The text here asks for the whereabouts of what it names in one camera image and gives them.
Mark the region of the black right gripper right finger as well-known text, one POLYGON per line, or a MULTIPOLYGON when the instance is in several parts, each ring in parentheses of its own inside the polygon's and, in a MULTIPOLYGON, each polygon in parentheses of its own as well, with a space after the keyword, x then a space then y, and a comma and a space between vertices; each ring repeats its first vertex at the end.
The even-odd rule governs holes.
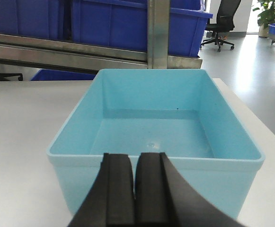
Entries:
POLYGON ((141 153, 135 173, 138 227, 240 227, 177 171, 165 153, 141 153))

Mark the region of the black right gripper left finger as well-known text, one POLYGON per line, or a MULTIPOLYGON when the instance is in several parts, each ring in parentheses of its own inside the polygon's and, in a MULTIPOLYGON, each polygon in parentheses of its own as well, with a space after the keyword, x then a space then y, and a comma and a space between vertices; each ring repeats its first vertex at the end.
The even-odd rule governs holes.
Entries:
POLYGON ((127 154, 105 153, 98 175, 70 227, 133 227, 133 173, 127 154))

